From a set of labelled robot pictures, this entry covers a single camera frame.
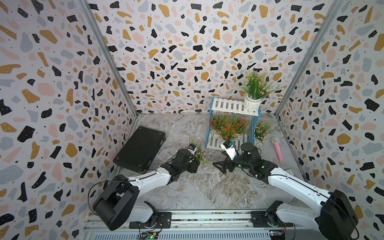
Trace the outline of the orange flower pot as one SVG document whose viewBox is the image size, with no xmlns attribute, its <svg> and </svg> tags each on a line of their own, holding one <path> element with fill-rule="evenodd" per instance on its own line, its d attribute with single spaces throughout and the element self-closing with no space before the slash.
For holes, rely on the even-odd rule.
<svg viewBox="0 0 384 240">
<path fill-rule="evenodd" d="M 221 139 L 223 139 L 224 141 L 233 141 L 239 137 L 239 134 L 237 132 L 237 125 L 234 124 L 220 124 L 218 127 L 216 127 L 215 131 L 220 135 Z"/>
</svg>

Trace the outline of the red flower pot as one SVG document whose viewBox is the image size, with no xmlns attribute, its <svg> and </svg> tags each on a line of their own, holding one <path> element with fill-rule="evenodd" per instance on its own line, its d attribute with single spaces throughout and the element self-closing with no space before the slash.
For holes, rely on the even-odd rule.
<svg viewBox="0 0 384 240">
<path fill-rule="evenodd" d="M 250 125 L 250 122 L 239 116 L 233 116 L 230 120 L 230 124 L 237 125 L 237 132 L 239 134 L 239 137 L 237 139 L 247 134 L 249 131 L 248 127 Z"/>
<path fill-rule="evenodd" d="M 229 118 L 227 115 L 213 114 L 210 119 L 211 130 L 222 139 L 228 138 Z"/>
</svg>

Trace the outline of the pink flower pot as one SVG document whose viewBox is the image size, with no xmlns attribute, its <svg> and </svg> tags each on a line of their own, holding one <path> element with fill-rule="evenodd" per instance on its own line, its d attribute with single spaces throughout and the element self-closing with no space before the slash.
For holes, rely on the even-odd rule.
<svg viewBox="0 0 384 240">
<path fill-rule="evenodd" d="M 194 160 L 202 163 L 208 163 L 206 160 L 207 152 L 203 150 L 203 145 L 200 143 L 196 143 L 196 141 L 192 138 L 189 139 L 189 144 L 195 145 L 196 150 L 194 153 Z"/>
<path fill-rule="evenodd" d="M 245 110 L 257 114 L 262 101 L 270 98 L 271 94 L 278 90 L 273 89 L 271 86 L 272 83 L 269 83 L 269 76 L 267 76 L 266 72 L 249 72 L 247 83 L 243 85 Z"/>
<path fill-rule="evenodd" d="M 255 126 L 255 141 L 264 145 L 267 135 L 272 132 L 274 132 L 274 130 L 272 129 L 271 122 L 259 121 Z"/>
</svg>

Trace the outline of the blue white two-tier rack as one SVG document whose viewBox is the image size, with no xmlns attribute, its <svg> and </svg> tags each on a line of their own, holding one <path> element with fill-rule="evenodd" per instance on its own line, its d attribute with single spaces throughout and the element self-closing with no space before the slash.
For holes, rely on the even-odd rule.
<svg viewBox="0 0 384 240">
<path fill-rule="evenodd" d="M 260 116 L 261 108 L 249 112 L 242 101 L 212 98 L 205 148 L 220 151 L 225 140 L 230 140 L 236 148 L 246 142 L 254 143 Z"/>
</svg>

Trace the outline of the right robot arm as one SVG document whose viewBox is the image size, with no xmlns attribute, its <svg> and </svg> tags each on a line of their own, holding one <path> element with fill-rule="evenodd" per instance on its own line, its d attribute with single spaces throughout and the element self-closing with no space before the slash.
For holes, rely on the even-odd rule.
<svg viewBox="0 0 384 240">
<path fill-rule="evenodd" d="M 351 240 L 352 234 L 358 232 L 358 217 L 343 192 L 330 192 L 296 178 L 273 162 L 263 160 L 252 143 L 244 143 L 237 150 L 235 144 L 227 140 L 220 147 L 227 157 L 213 165 L 223 174 L 240 168 L 252 178 L 277 187 L 306 204 L 306 207 L 297 207 L 274 201 L 264 217 L 253 221 L 255 224 L 299 225 L 320 232 L 327 240 Z"/>
</svg>

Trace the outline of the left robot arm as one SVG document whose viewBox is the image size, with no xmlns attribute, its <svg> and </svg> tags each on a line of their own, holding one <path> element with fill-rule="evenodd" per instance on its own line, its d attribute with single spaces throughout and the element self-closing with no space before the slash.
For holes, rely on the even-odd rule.
<svg viewBox="0 0 384 240">
<path fill-rule="evenodd" d="M 106 187 L 88 207 L 105 223 L 110 231 L 120 228 L 125 222 L 133 222 L 139 228 L 158 226 L 159 210 L 148 201 L 137 203 L 143 194 L 176 182 L 184 172 L 195 174 L 200 161 L 188 149 L 180 149 L 169 162 L 156 170 L 127 178 L 120 174 L 112 181 L 103 181 Z"/>
</svg>

